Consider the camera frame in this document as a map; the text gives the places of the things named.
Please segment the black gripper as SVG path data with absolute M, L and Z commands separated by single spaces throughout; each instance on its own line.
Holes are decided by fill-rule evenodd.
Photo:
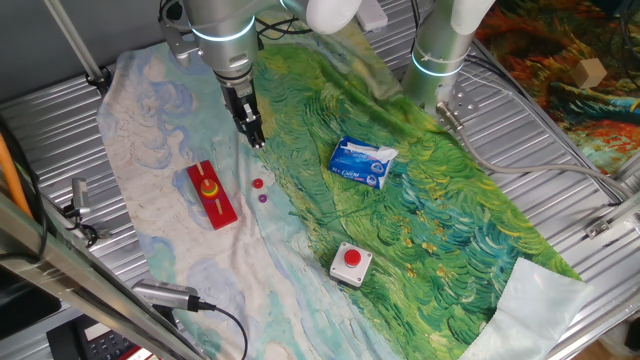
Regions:
M 221 88 L 227 110 L 236 121 L 238 131 L 247 137 L 252 148 L 262 148 L 265 137 L 261 114 L 257 107 L 251 74 L 236 78 L 221 78 Z

